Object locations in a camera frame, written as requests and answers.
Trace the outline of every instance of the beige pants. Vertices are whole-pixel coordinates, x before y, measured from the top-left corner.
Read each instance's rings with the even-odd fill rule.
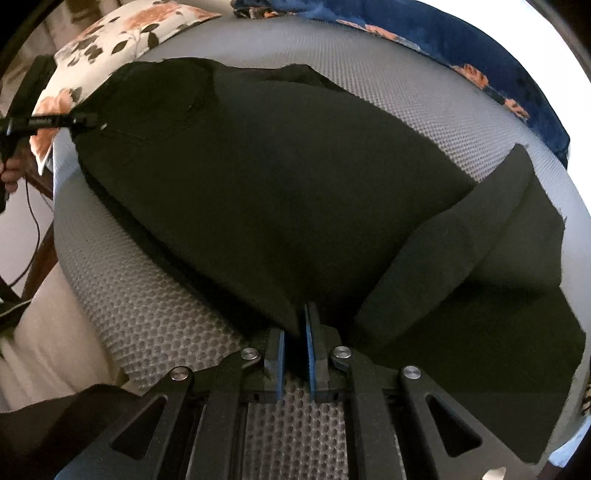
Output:
[[[124,377],[82,312],[59,264],[22,315],[0,336],[0,391],[10,410]]]

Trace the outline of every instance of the bright white light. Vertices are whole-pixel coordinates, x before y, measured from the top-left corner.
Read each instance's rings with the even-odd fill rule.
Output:
[[[421,0],[503,45],[540,86],[570,135],[568,172],[591,208],[591,82],[554,27],[525,0]]]

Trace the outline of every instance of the silver bolt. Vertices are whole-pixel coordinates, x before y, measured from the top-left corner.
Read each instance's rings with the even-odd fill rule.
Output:
[[[187,367],[175,367],[171,370],[170,376],[177,382],[186,380],[189,376],[189,369]]]
[[[240,352],[240,356],[243,360],[256,360],[258,358],[258,350],[249,346]]]
[[[336,358],[349,358],[353,353],[351,352],[351,348],[348,346],[337,346],[333,350],[333,355]]]
[[[406,378],[409,378],[410,380],[416,380],[417,378],[421,378],[421,371],[418,369],[418,367],[415,367],[414,365],[404,367],[402,373]]]

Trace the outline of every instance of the blue floral fabric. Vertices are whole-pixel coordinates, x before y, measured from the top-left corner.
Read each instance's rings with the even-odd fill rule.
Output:
[[[567,166],[570,137],[540,87],[499,43],[457,17],[417,0],[232,0],[232,7],[237,17],[337,22],[429,56],[508,108]]]

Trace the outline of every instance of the gray mesh fabric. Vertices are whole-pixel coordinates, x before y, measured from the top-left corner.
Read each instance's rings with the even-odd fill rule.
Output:
[[[591,219],[583,202],[547,147],[455,72],[387,40],[299,18],[221,18],[185,31],[142,59],[183,56],[238,67],[309,64],[431,138],[477,180],[516,142],[526,145],[541,184],[566,219],[562,289],[589,331]],[[56,247],[62,268],[130,378],[147,387],[174,365],[204,368],[239,348],[241,340],[226,322],[157,268],[111,218],[87,187],[67,133],[56,139],[54,156]],[[565,432],[573,433],[588,364],[589,344],[548,451]],[[345,479],[341,406],[311,405],[294,380],[288,391],[277,405],[249,409],[245,478]]]

